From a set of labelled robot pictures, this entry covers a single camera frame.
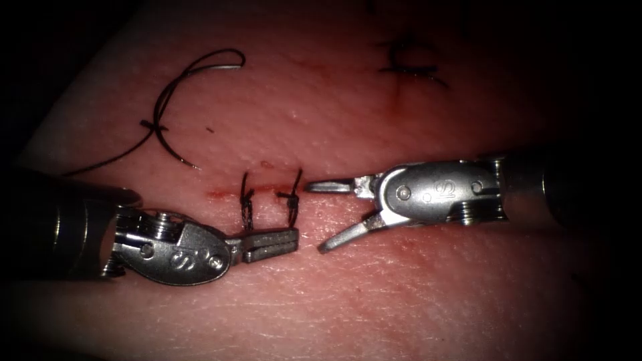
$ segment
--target skin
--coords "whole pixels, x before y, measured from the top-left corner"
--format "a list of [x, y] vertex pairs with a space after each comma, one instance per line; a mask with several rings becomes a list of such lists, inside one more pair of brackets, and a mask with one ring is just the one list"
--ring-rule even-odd
[[[257, 229], [285, 227], [296, 171], [307, 181], [380, 172], [401, 162], [473, 158], [573, 131], [581, 93], [531, 9], [220, 1], [149, 4], [56, 104], [20, 163], [61, 174], [103, 160], [148, 131], [156, 97], [193, 59], [222, 47], [247, 56], [179, 86], [156, 140], [76, 178], [138, 191], [145, 205], [242, 230], [249, 171]], [[412, 30], [405, 64], [377, 70]], [[549, 59], [556, 54], [556, 62]], [[541, 360], [582, 354], [598, 291], [599, 242], [509, 225], [435, 225], [377, 233], [321, 255], [316, 246], [372, 203], [300, 193], [300, 249], [238, 265], [220, 280], [169, 287], [134, 272], [109, 282], [13, 287], [26, 337], [111, 360]]]

